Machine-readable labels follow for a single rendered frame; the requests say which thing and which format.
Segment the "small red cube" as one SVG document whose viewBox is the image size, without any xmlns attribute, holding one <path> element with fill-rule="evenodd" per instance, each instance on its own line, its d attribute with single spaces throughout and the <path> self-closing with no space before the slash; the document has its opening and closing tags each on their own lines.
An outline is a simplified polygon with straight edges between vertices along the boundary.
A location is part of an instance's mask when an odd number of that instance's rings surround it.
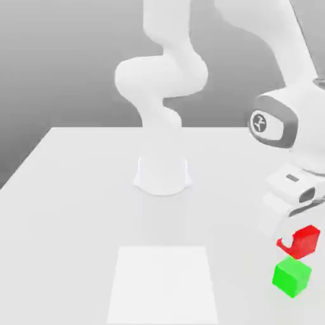
<svg viewBox="0 0 325 325">
<path fill-rule="evenodd" d="M 283 238 L 278 239 L 276 245 L 289 256 L 299 260 L 315 251 L 320 233 L 318 228 L 308 225 L 292 235 L 290 247 L 284 244 Z"/>
</svg>

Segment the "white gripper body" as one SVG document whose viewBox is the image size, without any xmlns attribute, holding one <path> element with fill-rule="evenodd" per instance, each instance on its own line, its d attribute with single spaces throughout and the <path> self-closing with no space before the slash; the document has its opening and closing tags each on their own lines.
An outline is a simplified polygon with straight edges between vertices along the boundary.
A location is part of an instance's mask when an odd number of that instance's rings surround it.
<svg viewBox="0 0 325 325">
<path fill-rule="evenodd" d="M 322 212 L 325 212 L 325 196 L 293 204 L 273 193 L 266 193 L 262 199 L 262 229 L 297 229 L 299 225 L 318 222 Z"/>
</svg>

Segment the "small green cube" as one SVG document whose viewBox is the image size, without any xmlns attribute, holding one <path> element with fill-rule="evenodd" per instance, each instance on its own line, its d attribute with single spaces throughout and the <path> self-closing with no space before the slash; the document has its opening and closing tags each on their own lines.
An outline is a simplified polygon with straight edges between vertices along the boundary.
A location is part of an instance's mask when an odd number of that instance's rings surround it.
<svg viewBox="0 0 325 325">
<path fill-rule="evenodd" d="M 295 298 L 307 287 L 311 274 L 312 269 L 308 265 L 287 256 L 275 266 L 272 284 Z"/>
</svg>

